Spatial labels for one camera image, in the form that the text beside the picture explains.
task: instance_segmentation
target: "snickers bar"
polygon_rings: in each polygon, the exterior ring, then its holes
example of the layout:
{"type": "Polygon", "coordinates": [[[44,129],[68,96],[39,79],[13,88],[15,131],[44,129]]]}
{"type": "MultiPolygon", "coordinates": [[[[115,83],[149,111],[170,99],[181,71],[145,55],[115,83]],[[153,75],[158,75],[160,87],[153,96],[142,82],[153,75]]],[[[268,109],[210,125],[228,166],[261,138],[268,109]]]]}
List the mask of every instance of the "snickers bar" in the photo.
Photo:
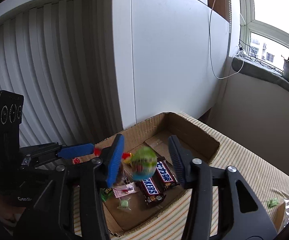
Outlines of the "snickers bar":
{"type": "Polygon", "coordinates": [[[152,178],[141,180],[139,182],[139,187],[148,207],[160,204],[166,197],[166,194],[160,192],[152,178]]]}
{"type": "Polygon", "coordinates": [[[158,182],[161,191],[179,185],[177,179],[166,164],[166,159],[164,157],[158,158],[157,169],[153,177],[158,182]]]}

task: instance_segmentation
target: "striped fabric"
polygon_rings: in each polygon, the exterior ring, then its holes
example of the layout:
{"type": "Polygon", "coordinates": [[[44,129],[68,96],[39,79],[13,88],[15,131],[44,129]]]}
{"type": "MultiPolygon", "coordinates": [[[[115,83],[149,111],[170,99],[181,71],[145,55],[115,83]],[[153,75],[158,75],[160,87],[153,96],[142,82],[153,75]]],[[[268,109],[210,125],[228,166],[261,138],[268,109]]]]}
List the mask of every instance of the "striped fabric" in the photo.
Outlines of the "striped fabric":
{"type": "Polygon", "coordinates": [[[73,225],[74,233],[82,236],[80,223],[80,187],[75,187],[73,191],[73,225]]]}
{"type": "MultiPolygon", "coordinates": [[[[220,149],[216,157],[211,161],[211,166],[226,168],[229,165],[237,167],[247,183],[256,193],[257,197],[266,208],[267,201],[277,197],[279,203],[283,198],[289,198],[289,176],[278,170],[259,156],[242,147],[235,141],[217,132],[204,123],[194,119],[187,114],[180,114],[182,117],[192,122],[213,138],[220,142],[220,149]]],[[[144,227],[134,232],[130,232],[121,237],[113,236],[112,240],[172,240],[181,239],[181,235],[186,222],[186,217],[190,204],[191,190],[171,205],[144,227]]],[[[210,235],[217,233],[218,223],[218,192],[213,190],[213,208],[210,235]]],[[[267,209],[270,218],[273,220],[277,207],[267,209]]],[[[79,220],[75,224],[76,234],[81,235],[79,220]]]]}

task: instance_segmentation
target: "plush toy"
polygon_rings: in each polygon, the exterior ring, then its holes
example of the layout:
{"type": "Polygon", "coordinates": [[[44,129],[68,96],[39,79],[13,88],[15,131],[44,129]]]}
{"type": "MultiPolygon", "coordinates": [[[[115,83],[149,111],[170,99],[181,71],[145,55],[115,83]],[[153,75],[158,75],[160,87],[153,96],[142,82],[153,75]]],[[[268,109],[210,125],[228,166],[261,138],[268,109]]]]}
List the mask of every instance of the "plush toy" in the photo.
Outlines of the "plush toy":
{"type": "Polygon", "coordinates": [[[125,163],[125,164],[130,164],[130,160],[131,160],[131,157],[133,156],[134,154],[132,153],[123,153],[122,154],[122,161],[125,163]]]}
{"type": "Polygon", "coordinates": [[[157,167],[157,156],[150,147],[142,147],[130,158],[132,178],[143,180],[152,177],[157,167]]]}

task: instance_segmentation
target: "candy bar wrapper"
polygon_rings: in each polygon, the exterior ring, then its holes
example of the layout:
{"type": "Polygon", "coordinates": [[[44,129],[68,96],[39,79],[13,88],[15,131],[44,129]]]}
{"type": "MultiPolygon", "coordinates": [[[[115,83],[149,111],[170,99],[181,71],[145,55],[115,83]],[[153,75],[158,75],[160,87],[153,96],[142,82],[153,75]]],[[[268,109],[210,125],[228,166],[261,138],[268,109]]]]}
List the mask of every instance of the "candy bar wrapper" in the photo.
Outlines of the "candy bar wrapper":
{"type": "Polygon", "coordinates": [[[160,204],[166,197],[166,194],[160,192],[153,178],[147,178],[138,182],[138,185],[145,198],[148,207],[160,204]]]}
{"type": "Polygon", "coordinates": [[[114,195],[116,198],[120,198],[131,193],[137,193],[140,189],[135,185],[135,182],[132,182],[127,185],[117,186],[113,189],[114,195]]]}
{"type": "Polygon", "coordinates": [[[166,164],[166,159],[164,157],[159,157],[157,161],[157,168],[153,175],[153,178],[158,183],[158,187],[161,192],[179,185],[176,177],[170,171],[168,165],[166,164]]]}
{"type": "Polygon", "coordinates": [[[106,202],[108,198],[110,198],[113,195],[112,188],[102,188],[100,189],[101,192],[101,199],[103,202],[106,202]]]}

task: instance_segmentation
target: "camera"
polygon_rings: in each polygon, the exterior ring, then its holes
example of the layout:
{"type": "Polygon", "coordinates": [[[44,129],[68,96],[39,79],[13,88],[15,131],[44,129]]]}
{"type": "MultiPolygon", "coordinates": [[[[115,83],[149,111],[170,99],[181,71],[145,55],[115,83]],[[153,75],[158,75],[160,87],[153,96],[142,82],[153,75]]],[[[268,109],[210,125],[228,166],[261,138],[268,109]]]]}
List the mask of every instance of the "camera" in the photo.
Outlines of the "camera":
{"type": "Polygon", "coordinates": [[[10,194],[17,185],[14,180],[21,164],[19,125],[22,122],[23,96],[0,91],[0,193],[10,194]]]}

